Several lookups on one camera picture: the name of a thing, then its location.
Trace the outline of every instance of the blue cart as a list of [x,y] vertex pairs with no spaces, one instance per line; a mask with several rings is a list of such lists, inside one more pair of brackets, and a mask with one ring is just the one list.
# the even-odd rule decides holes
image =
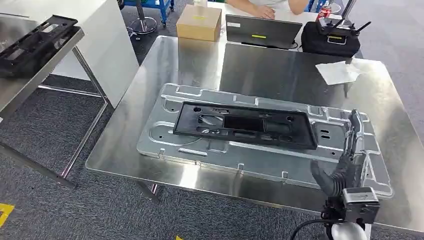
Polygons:
[[[126,6],[135,6],[137,7],[135,0],[125,0],[124,4]],[[168,8],[171,12],[174,11],[174,0],[142,0],[141,5],[143,8],[159,9],[160,15],[162,18],[162,25],[167,26],[167,10]]]

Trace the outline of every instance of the yellow tape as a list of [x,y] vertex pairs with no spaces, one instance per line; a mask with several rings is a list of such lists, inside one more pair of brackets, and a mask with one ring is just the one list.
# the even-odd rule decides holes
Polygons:
[[260,38],[260,39],[266,39],[266,36],[261,36],[261,35],[252,35],[252,37],[254,38]]
[[14,205],[7,205],[0,203],[0,228],[3,226],[3,224],[6,222],[6,219],[8,219],[9,214],[11,214],[12,210],[15,208]]
[[339,36],[328,36],[329,38],[331,38],[331,39],[342,39],[341,37],[339,37]]
[[205,19],[206,17],[205,17],[205,16],[194,15],[194,16],[193,16],[193,18],[194,18],[194,19],[201,19],[201,20],[203,20],[203,19]]

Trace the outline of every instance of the black bag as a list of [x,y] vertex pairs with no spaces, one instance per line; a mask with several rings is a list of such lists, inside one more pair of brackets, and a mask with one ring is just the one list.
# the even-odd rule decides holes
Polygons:
[[330,43],[327,35],[318,32],[317,24],[309,21],[303,28],[301,40],[304,53],[351,58],[359,51],[361,44],[357,37],[347,37],[345,44]]

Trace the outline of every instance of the white shirt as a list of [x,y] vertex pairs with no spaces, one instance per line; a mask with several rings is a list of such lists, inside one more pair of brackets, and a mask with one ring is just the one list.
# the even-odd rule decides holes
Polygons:
[[258,6],[268,6],[273,9],[289,9],[288,0],[249,0],[252,4]]

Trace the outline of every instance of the robotic hand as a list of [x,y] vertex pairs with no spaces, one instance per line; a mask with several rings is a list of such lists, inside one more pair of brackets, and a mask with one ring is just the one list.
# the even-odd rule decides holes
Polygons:
[[295,239],[302,227],[312,223],[325,224],[327,240],[367,240],[365,224],[374,222],[380,204],[371,187],[361,187],[366,175],[367,153],[360,113],[352,110],[349,120],[344,152],[333,173],[325,173],[315,160],[310,164],[312,176],[328,196],[321,213],[322,219],[299,225],[291,240]]

